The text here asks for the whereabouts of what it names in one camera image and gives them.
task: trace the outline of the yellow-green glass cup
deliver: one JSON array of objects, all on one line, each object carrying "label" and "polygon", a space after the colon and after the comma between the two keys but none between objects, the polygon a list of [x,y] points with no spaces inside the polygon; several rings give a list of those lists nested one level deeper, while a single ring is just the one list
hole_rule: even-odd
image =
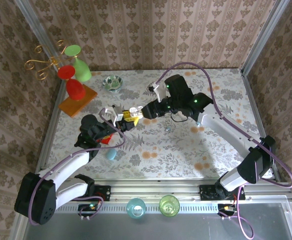
[{"label": "yellow-green glass cup", "polygon": [[159,209],[164,216],[173,217],[179,212],[180,204],[173,195],[166,195],[160,200]]}]

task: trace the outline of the gold metal candle holder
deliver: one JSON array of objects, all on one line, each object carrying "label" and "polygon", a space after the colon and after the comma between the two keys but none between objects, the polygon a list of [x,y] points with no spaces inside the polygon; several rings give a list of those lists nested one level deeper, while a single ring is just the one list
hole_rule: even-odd
[{"label": "gold metal candle holder", "polygon": [[53,56],[52,53],[50,52],[49,48],[47,46],[45,46],[45,45],[36,46],[35,53],[37,53],[37,54],[42,53],[43,52],[43,47],[46,47],[47,51],[49,52],[50,56],[52,56],[52,57],[50,57],[48,61],[41,61],[41,60],[36,60],[36,59],[28,60],[25,63],[25,69],[26,70],[32,70],[35,67],[35,63],[47,64],[46,67],[44,67],[43,69],[40,69],[39,71],[36,72],[36,79],[44,80],[49,75],[48,74],[48,69],[50,67],[57,67],[57,69],[59,69],[60,68],[59,64],[61,62],[69,61],[69,60],[77,57],[77,55],[76,55],[76,56],[68,57],[66,59],[62,59],[62,55],[64,54],[65,49],[67,48],[67,45],[65,44],[64,39],[61,39],[61,40],[57,41],[57,46],[58,47],[63,47],[63,50],[61,51],[60,55],[58,55],[58,56]]}]

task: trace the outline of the small bowl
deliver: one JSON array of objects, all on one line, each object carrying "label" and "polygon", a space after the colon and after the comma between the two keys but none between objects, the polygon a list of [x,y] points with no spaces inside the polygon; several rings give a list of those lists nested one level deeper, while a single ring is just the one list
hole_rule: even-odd
[{"label": "small bowl", "polygon": [[119,91],[123,83],[123,80],[119,76],[111,75],[102,81],[102,85],[106,90],[111,93]]}]

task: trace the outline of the black cable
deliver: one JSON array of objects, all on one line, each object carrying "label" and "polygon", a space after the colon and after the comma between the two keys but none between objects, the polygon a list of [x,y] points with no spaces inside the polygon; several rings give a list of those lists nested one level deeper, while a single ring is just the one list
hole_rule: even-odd
[{"label": "black cable", "polygon": [[175,123],[182,123],[182,122],[185,122],[185,121],[188,120],[188,117],[187,117],[187,119],[185,119],[185,120],[182,120],[182,121],[176,121],[176,120],[172,117],[172,113],[170,114],[170,117],[171,117],[171,119],[172,119]]}]

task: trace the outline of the blue ball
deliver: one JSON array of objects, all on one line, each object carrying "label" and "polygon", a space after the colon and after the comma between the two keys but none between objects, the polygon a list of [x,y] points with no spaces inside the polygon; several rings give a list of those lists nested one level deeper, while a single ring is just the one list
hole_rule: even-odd
[{"label": "blue ball", "polygon": [[109,160],[113,160],[116,155],[117,155],[117,151],[114,148],[112,148],[107,152],[106,157]]}]

